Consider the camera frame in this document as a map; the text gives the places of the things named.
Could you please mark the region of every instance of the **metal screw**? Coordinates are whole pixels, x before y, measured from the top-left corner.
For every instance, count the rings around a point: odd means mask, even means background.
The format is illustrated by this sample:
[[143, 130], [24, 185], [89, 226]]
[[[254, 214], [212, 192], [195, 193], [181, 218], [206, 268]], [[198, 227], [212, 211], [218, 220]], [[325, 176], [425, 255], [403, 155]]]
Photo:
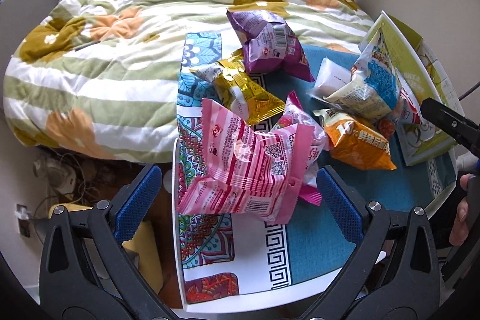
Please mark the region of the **metal screw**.
[[65, 207], [63, 205], [58, 205], [53, 210], [53, 213], [54, 214], [62, 214], [64, 210], [65, 210]]
[[373, 211], [379, 211], [382, 208], [382, 205], [380, 205], [380, 202], [372, 201], [368, 204], [368, 207]]
[[415, 214], [417, 214], [418, 216], [423, 216], [425, 214], [425, 211], [419, 207], [419, 206], [416, 206], [413, 211], [415, 212]]
[[110, 202], [107, 201], [106, 199], [103, 199], [103, 200], [97, 202], [97, 209], [104, 210], [104, 209], [108, 208], [109, 205], [110, 205]]

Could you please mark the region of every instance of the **floral comforter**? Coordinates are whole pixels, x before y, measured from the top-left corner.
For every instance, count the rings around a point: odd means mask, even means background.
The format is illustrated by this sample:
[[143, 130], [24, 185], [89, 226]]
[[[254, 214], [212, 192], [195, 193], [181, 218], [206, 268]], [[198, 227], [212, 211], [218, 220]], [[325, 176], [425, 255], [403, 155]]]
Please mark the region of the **floral comforter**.
[[11, 130], [27, 146], [170, 162], [180, 66], [199, 55], [185, 36], [231, 30], [227, 9], [272, 11], [302, 43], [347, 52], [372, 25], [352, 0], [60, 0], [8, 65]]

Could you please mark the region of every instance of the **gold snack bag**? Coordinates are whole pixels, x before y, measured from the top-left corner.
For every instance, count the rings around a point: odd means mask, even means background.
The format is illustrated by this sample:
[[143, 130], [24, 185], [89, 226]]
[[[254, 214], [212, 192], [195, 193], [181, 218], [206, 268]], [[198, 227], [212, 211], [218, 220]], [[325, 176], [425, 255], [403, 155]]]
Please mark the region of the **gold snack bag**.
[[254, 125], [283, 112], [285, 104], [246, 74], [239, 49], [229, 58], [190, 69], [191, 73], [213, 83], [222, 105]]
[[332, 141], [330, 155], [361, 170], [394, 170], [390, 145], [367, 120], [337, 109], [316, 110]]

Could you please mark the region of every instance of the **barcode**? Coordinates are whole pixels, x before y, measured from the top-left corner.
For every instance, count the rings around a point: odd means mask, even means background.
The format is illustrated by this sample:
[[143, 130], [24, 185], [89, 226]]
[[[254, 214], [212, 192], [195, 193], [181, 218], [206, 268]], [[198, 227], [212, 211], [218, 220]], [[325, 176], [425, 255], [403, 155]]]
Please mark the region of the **barcode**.
[[285, 48], [287, 46], [287, 37], [282, 25], [274, 26], [273, 32], [275, 34], [275, 43], [278, 47]]
[[257, 201], [251, 199], [248, 201], [245, 211], [248, 213], [265, 213], [270, 206], [270, 201]]

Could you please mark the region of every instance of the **pink snack bag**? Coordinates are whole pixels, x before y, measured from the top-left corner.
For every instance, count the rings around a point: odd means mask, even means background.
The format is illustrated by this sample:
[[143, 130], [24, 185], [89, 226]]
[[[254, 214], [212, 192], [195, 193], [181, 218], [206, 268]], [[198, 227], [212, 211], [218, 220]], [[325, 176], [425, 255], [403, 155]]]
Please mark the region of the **pink snack bag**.
[[181, 214], [253, 213], [289, 222], [307, 167], [314, 127], [293, 124], [256, 132], [214, 100], [202, 101], [202, 156], [207, 175], [196, 177], [178, 205]]
[[313, 140], [309, 149], [307, 160], [307, 170], [303, 176], [303, 183], [300, 188], [299, 197], [305, 201], [320, 206], [322, 196], [317, 189], [317, 171], [316, 161], [323, 150], [329, 150], [329, 137], [320, 125], [307, 113], [303, 111], [301, 103], [294, 91], [288, 94], [285, 102], [283, 115], [274, 125], [272, 130], [282, 129], [292, 124], [304, 124], [314, 127]]
[[285, 20], [266, 10], [226, 12], [243, 46], [247, 74], [266, 74], [277, 68], [307, 82], [315, 81], [295, 33]]

